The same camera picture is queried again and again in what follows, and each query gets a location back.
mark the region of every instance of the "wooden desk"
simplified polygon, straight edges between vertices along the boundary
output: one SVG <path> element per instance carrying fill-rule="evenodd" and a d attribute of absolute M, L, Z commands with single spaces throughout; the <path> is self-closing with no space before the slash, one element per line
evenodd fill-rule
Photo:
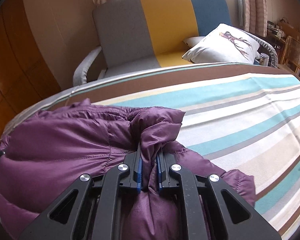
<path fill-rule="evenodd" d="M 279 38 L 278 36 L 274 35 L 273 33 L 267 32 L 267 37 L 272 37 L 276 39 L 277 41 L 281 42 L 282 44 L 286 44 L 286 38 Z"/>

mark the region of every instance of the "mattress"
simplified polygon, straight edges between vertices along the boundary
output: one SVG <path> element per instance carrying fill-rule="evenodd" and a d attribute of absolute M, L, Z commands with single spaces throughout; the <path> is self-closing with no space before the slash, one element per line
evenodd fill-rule
<path fill-rule="evenodd" d="M 185 111 L 177 141 L 225 169 L 253 175 L 255 209 L 288 239 L 300 225 L 300 82 L 244 75 L 96 102 Z"/>
<path fill-rule="evenodd" d="M 253 175 L 255 209 L 289 239 L 300 226 L 300 82 L 246 64 L 205 64 L 126 74 L 65 90 L 24 110 L 4 133 L 40 109 L 89 97 L 100 105 L 185 111 L 177 141 L 226 171 Z"/>

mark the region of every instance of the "wall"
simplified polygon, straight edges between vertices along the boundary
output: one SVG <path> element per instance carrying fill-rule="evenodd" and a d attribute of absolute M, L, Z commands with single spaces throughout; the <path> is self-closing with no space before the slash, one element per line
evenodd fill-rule
<path fill-rule="evenodd" d="M 238 0 L 226 0 L 238 26 Z M 92 0 L 24 0 L 37 45 L 61 88 L 72 87 L 72 76 L 84 57 L 99 45 Z M 106 68 L 103 61 L 95 73 Z"/>
<path fill-rule="evenodd" d="M 22 0 L 0 7 L 0 136 L 25 108 L 60 91 L 29 28 Z"/>
<path fill-rule="evenodd" d="M 277 23 L 287 17 L 289 23 L 300 31 L 300 3 L 298 0 L 266 0 L 268 20 Z"/>

